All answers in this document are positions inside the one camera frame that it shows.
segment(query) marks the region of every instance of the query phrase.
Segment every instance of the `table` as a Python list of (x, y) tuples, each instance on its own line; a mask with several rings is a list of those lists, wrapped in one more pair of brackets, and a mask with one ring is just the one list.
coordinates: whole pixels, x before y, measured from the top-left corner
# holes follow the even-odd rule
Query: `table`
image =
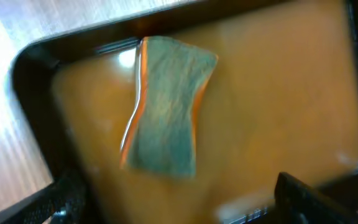
[(0, 0), (0, 211), (53, 182), (11, 88), (12, 59), (27, 44), (189, 0)]

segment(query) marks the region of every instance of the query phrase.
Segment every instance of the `brown surface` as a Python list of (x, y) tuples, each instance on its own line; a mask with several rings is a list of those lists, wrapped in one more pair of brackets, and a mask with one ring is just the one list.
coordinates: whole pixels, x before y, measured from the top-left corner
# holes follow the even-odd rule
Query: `brown surface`
[(9, 85), (7, 71), (16, 53), (48, 35), (178, 1), (0, 0), (0, 210), (52, 181)]
[(108, 216), (211, 223), (221, 205), (253, 210), (269, 200), (280, 171), (318, 185), (358, 168), (356, 71), (341, 2), (291, 2), (173, 35), (219, 55), (191, 180), (119, 169), (135, 102), (133, 67), (122, 65), (134, 54), (62, 71), (53, 91)]

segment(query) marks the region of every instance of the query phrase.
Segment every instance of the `black tray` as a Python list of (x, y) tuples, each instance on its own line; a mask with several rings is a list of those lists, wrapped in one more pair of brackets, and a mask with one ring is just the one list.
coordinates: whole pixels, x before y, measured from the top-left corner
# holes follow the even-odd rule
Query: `black tray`
[[(73, 144), (50, 91), (52, 77), (59, 69), (86, 57), (135, 46), (145, 36), (165, 35), (281, 2), (285, 0), (193, 2), (28, 45), (14, 62), (12, 84), (53, 178), (58, 180), (67, 170), (78, 170), (83, 180), (87, 179), (80, 169)], [(358, 68), (358, 0), (347, 1), (346, 7)], [(345, 207), (358, 210), (358, 174), (319, 189)], [(90, 190), (84, 214), (82, 223), (102, 223), (96, 199)], [(254, 218), (254, 222), (278, 222), (277, 211), (271, 209), (266, 215)]]

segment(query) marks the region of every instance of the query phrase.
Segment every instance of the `tray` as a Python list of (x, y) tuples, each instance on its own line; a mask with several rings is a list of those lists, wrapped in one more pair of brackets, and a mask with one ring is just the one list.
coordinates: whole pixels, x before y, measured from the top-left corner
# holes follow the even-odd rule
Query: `tray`
[[(87, 57), (135, 46), (145, 36), (165, 35), (281, 2), (285, 0), (192, 2), (28, 45), (16, 57), (12, 68), (12, 85), (55, 181), (68, 170), (77, 170), (81, 178), (85, 182), (87, 180), (50, 92), (52, 78), (59, 69)], [(346, 6), (358, 68), (358, 0), (347, 1)], [(343, 206), (358, 210), (358, 173), (319, 189)], [(91, 190), (87, 191), (86, 197), (82, 223), (102, 223)], [(265, 215), (250, 219), (252, 223), (274, 223), (278, 222), (277, 215), (272, 208)]]

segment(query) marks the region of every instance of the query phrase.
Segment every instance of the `wood grain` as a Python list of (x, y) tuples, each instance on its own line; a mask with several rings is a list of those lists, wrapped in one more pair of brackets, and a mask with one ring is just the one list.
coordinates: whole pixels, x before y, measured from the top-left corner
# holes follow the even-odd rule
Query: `wood grain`
[(50, 35), (188, 0), (0, 0), (0, 211), (52, 183), (10, 85), (27, 44)]

